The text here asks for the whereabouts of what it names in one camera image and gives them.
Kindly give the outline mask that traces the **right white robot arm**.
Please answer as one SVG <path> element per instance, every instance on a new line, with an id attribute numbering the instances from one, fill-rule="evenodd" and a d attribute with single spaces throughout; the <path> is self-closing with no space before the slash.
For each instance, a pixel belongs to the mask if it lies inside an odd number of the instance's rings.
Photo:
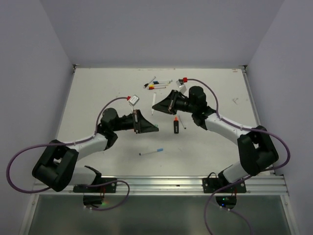
<path id="1" fill-rule="evenodd" d="M 237 145 L 239 161 L 222 170 L 216 179 L 209 179 L 213 189 L 229 192 L 235 182 L 247 176 L 256 176 L 278 160 L 276 148 L 263 126 L 255 129 L 231 125 L 223 121 L 217 111 L 208 106 L 203 88 L 193 86 L 185 96 L 177 90 L 152 106 L 156 111 L 175 115 L 178 111 L 191 113 L 193 122 L 204 130 L 221 135 Z"/>

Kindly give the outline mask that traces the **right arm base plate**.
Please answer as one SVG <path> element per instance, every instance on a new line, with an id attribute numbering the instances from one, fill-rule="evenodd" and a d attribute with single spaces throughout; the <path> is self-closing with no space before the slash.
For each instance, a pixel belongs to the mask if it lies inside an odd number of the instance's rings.
<path id="1" fill-rule="evenodd" d="M 220 193 L 246 193 L 245 183 L 239 183 L 232 187 L 229 187 L 229 184 L 224 184 L 219 178 L 216 177 L 205 177 L 202 178 L 202 188 L 204 193 L 213 193 L 220 188 L 226 187 L 221 190 Z"/>

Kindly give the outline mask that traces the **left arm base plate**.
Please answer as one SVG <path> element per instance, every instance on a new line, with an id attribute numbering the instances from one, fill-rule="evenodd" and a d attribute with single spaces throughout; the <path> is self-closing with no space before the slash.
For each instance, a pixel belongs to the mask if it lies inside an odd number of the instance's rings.
<path id="1" fill-rule="evenodd" d="M 107 177 L 107 178 L 97 178 L 94 179 L 90 184 L 101 185 L 100 187 L 86 187 L 84 185 L 76 185 L 73 188 L 73 192 L 75 193 L 115 193 L 116 191 L 116 178 Z"/>

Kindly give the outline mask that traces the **black cap marker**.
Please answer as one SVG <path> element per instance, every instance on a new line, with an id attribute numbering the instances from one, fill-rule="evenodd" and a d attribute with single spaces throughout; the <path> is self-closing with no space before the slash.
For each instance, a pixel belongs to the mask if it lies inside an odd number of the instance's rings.
<path id="1" fill-rule="evenodd" d="M 152 84 L 152 82 L 156 79 L 156 77 L 154 76 L 149 82 L 147 82 L 146 84 L 144 84 L 143 88 L 147 88 L 148 85 Z"/>

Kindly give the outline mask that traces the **red cap marker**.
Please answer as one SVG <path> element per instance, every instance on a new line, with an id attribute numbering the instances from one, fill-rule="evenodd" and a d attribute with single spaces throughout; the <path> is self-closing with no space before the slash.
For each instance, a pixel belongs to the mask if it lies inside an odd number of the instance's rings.
<path id="1" fill-rule="evenodd" d="M 148 90 L 166 89 L 166 86 L 149 86 Z"/>

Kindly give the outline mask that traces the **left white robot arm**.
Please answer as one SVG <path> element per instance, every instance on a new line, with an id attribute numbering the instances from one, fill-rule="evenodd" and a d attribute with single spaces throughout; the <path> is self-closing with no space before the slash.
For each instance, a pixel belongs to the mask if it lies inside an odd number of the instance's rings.
<path id="1" fill-rule="evenodd" d="M 74 185 L 84 185 L 90 192 L 97 192 L 102 186 L 101 173 L 90 166 L 79 168 L 76 163 L 108 150 L 118 139 L 117 132 L 126 130 L 143 134 L 157 132 L 159 128 L 145 119 L 140 110 L 119 117 L 116 109 L 107 108 L 92 136 L 69 144 L 52 140 L 36 162 L 32 176 L 56 192 Z"/>

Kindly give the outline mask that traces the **blue cap marker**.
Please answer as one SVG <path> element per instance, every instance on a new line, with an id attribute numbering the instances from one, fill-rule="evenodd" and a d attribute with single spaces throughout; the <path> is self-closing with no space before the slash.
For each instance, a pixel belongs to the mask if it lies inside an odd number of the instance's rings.
<path id="1" fill-rule="evenodd" d="M 141 152 L 141 153 L 139 153 L 139 156 L 150 155 L 150 154 L 154 154 L 154 153 L 158 153 L 158 152 L 162 152 L 162 151 L 163 151 L 163 148 L 158 148 L 158 149 L 155 149 L 153 151 Z"/>

